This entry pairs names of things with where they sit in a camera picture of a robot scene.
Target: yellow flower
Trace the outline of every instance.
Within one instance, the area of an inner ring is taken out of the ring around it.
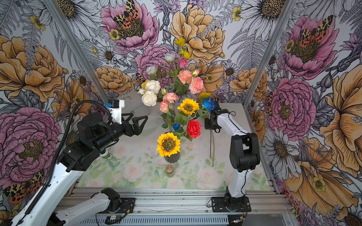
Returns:
[[[109,36],[111,36],[111,39],[113,40],[118,40],[120,38],[118,30],[116,29],[111,29],[111,31],[109,32]]]
[[[98,56],[98,51],[94,46],[92,46],[92,51],[93,51],[94,55]]]
[[[208,97],[211,96],[211,93],[207,93],[207,92],[202,92],[199,94],[199,99],[201,100],[201,103],[204,99],[207,99]]]
[[[161,134],[157,140],[159,143],[157,145],[157,151],[160,153],[161,157],[168,156],[170,157],[173,154],[180,152],[180,140],[173,133],[164,133]]]
[[[196,110],[199,110],[199,104],[193,99],[185,98],[182,104],[177,108],[187,115],[192,115]]]
[[[31,15],[29,17],[30,21],[34,24],[34,26],[38,29],[38,30],[43,30],[45,31],[45,26],[43,24],[40,23],[39,17],[36,17],[34,15]]]
[[[285,51],[289,52],[292,50],[292,47],[294,46],[294,41],[290,40],[287,45],[285,46]]]
[[[233,18],[234,20],[236,21],[239,21],[240,20],[240,13],[242,12],[242,9],[240,8],[240,6],[235,6],[233,9],[232,9],[232,15],[231,15],[231,18]]]
[[[186,40],[184,38],[179,38],[174,41],[175,44],[179,45],[180,48],[184,47]]]

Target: pink rose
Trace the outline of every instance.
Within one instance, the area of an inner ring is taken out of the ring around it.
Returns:
[[[178,100],[178,96],[175,93],[167,93],[163,96],[163,101],[168,101],[170,103],[173,103],[174,101]]]
[[[188,65],[189,63],[187,63],[187,59],[181,59],[180,60],[180,68],[184,68]]]
[[[168,112],[168,102],[167,101],[162,101],[160,103],[160,110],[163,112],[163,113],[167,113]]]
[[[200,93],[203,89],[203,81],[200,77],[192,77],[191,78],[191,84],[190,84],[190,90],[192,94]]]
[[[182,82],[182,84],[186,84],[186,82],[190,83],[192,78],[192,73],[189,70],[182,70],[178,74],[178,78]]]

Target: blue rose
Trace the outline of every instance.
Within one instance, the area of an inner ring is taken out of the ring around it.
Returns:
[[[178,130],[178,128],[180,128],[180,125],[175,123],[172,128],[176,131]]]
[[[215,107],[216,107],[216,104],[214,103],[213,100],[211,100],[210,97],[208,97],[207,99],[204,99],[202,101],[202,106],[206,109],[209,110],[209,112],[211,112]]]

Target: small bottle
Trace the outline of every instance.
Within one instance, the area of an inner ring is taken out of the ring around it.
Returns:
[[[175,169],[173,168],[173,166],[172,165],[170,165],[170,164],[168,164],[167,166],[166,166],[166,169],[165,169],[165,171],[166,171],[166,176],[167,177],[173,177],[174,175],[175,175]]]

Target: pink carnation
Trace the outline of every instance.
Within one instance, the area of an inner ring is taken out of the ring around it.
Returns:
[[[161,103],[160,103],[160,110],[163,112],[163,113],[167,113],[168,112],[168,102],[163,100]]]
[[[163,101],[168,101],[170,103],[173,103],[174,101],[178,100],[178,96],[175,93],[167,93],[163,96]]]
[[[192,94],[200,93],[203,89],[203,81],[200,77],[192,77],[190,90]]]
[[[179,72],[178,78],[180,79],[182,84],[186,84],[186,82],[190,83],[192,78],[192,72],[189,70],[182,70]]]

